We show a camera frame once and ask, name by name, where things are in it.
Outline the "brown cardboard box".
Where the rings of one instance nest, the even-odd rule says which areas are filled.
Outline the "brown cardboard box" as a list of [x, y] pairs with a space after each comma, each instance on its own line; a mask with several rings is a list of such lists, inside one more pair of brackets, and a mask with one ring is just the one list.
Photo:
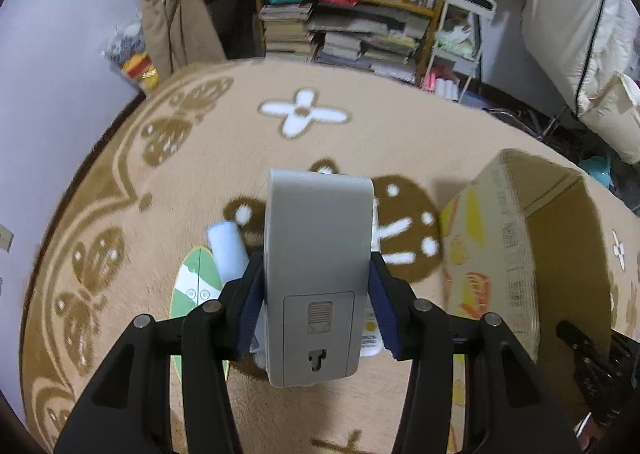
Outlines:
[[503, 149], [439, 220], [447, 312], [499, 314], [576, 424], [588, 406], [555, 327], [572, 323], [600, 353], [611, 344], [608, 258], [582, 174]]

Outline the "white remote with buttons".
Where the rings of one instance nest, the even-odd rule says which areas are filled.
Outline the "white remote with buttons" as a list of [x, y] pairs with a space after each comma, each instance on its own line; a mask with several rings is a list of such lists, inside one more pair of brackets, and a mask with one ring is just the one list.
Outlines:
[[376, 317], [370, 301], [367, 301], [363, 317], [364, 321], [360, 356], [362, 358], [370, 358], [370, 356], [377, 356], [384, 349], [380, 327], [378, 327], [378, 322], [376, 322]]

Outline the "green mini skateboard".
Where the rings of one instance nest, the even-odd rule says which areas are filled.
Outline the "green mini skateboard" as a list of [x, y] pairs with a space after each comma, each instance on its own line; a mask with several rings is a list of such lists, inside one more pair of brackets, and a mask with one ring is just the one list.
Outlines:
[[214, 256], [206, 247], [193, 248], [182, 260], [171, 292], [169, 317], [186, 316], [208, 300], [219, 298], [222, 281]]

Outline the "white cylindrical power bank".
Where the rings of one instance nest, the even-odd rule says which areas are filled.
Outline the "white cylindrical power bank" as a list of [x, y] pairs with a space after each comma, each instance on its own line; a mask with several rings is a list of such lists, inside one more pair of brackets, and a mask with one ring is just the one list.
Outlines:
[[209, 226], [206, 237], [222, 284], [241, 278], [250, 259], [239, 226], [221, 221]]

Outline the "beige patterned round rug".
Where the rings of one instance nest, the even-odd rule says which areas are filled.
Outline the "beige patterned round rug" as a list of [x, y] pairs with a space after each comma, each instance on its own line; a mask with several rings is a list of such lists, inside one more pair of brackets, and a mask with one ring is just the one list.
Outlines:
[[181, 299], [184, 257], [206, 229], [262, 247], [273, 169], [370, 177], [372, 247], [393, 275], [451, 313], [518, 296], [497, 276], [484, 180], [499, 162], [526, 214], [537, 275], [538, 364], [567, 418], [587, 408], [566, 319], [606, 352], [639, 333], [639, 220], [573, 163], [484, 112], [345, 69], [243, 60], [181, 70], [94, 160], [43, 250], [24, 327], [28, 426], [52, 450], [74, 404], [140, 313]]

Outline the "white rolling cart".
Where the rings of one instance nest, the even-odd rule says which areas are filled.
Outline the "white rolling cart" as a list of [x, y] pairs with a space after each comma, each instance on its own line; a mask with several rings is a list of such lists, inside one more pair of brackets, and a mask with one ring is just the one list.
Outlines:
[[445, 0], [422, 81], [424, 91], [460, 102], [480, 70], [482, 22], [491, 22], [496, 0]]

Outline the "beige hanging coat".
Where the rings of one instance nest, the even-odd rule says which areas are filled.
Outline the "beige hanging coat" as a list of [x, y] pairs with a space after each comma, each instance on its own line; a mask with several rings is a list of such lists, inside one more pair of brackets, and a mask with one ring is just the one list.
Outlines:
[[227, 60], [204, 0], [140, 0], [142, 31], [160, 80], [176, 71]]

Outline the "cream puffy jacket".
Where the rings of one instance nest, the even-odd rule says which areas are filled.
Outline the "cream puffy jacket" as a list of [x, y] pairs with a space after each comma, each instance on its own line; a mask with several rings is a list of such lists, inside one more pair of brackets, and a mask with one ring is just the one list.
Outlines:
[[639, 14], [631, 0], [526, 0], [525, 46], [565, 104], [620, 159], [639, 162], [639, 85], [628, 69]]

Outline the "stack of books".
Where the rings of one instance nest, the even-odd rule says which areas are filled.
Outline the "stack of books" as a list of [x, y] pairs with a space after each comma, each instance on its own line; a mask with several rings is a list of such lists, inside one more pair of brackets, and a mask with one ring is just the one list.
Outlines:
[[313, 8], [311, 3], [265, 5], [259, 12], [259, 19], [266, 54], [309, 59], [314, 49], [314, 35], [309, 31], [307, 21]]

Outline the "wall power outlet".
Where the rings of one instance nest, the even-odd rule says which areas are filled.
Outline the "wall power outlet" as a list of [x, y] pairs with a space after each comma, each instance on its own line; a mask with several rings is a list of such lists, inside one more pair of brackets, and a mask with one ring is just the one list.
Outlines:
[[0, 225], [0, 249], [9, 252], [13, 243], [14, 234], [5, 226]]

